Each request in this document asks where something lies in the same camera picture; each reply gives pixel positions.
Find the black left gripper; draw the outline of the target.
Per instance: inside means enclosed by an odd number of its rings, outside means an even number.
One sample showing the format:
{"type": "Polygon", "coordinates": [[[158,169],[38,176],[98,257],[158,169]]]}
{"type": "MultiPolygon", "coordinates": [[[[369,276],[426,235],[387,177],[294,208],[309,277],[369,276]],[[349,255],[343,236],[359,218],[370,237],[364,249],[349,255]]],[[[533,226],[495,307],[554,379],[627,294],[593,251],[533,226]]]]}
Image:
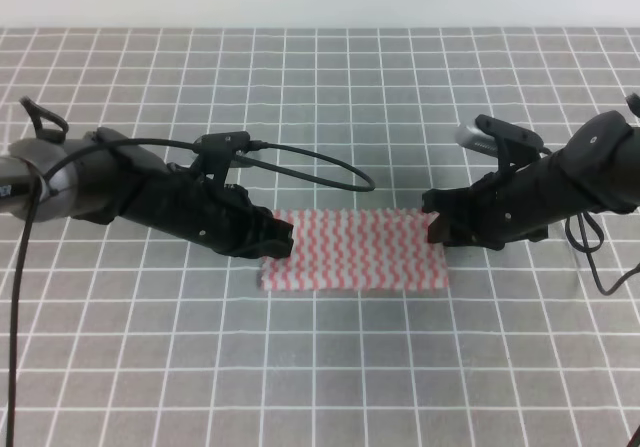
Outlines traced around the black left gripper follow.
{"type": "Polygon", "coordinates": [[[282,259],[293,247],[293,225],[253,207],[245,189],[187,169],[147,175],[119,216],[229,257],[282,259]]]}

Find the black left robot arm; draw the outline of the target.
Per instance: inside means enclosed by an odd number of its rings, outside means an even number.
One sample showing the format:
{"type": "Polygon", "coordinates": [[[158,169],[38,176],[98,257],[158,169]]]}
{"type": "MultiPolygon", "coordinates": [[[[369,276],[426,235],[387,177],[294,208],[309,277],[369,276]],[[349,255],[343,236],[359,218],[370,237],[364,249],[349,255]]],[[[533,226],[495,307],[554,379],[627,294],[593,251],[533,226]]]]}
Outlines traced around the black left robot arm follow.
{"type": "Polygon", "coordinates": [[[123,218],[214,251],[286,258],[293,227],[254,205],[226,181],[256,147],[246,132],[203,135],[193,143],[128,138],[99,127],[70,139],[68,123],[28,97],[20,100],[35,135],[1,158],[1,210],[21,220],[73,218],[108,225],[123,218]]]}

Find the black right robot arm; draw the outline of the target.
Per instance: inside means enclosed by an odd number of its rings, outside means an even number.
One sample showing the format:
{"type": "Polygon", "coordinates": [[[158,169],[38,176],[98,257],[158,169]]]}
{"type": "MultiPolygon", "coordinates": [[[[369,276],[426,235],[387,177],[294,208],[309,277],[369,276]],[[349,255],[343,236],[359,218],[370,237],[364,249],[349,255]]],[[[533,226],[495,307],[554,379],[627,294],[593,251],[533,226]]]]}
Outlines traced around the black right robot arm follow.
{"type": "Polygon", "coordinates": [[[535,132],[484,114],[456,141],[496,158],[498,169],[469,187],[423,194],[432,244],[501,250],[545,240],[551,224],[578,214],[639,206],[639,130],[617,111],[596,115],[555,152],[535,132]]]}

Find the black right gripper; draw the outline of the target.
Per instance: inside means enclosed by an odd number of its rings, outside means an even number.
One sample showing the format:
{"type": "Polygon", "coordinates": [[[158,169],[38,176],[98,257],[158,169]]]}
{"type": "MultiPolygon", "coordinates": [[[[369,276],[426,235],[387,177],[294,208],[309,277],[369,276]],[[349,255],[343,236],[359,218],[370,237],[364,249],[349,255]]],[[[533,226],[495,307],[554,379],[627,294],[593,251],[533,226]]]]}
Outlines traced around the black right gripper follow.
{"type": "Polygon", "coordinates": [[[488,174],[466,188],[426,191],[422,212],[438,214],[428,242],[501,250],[511,242],[547,239],[549,221],[542,215],[549,178],[547,167],[529,166],[510,176],[488,174]]]}

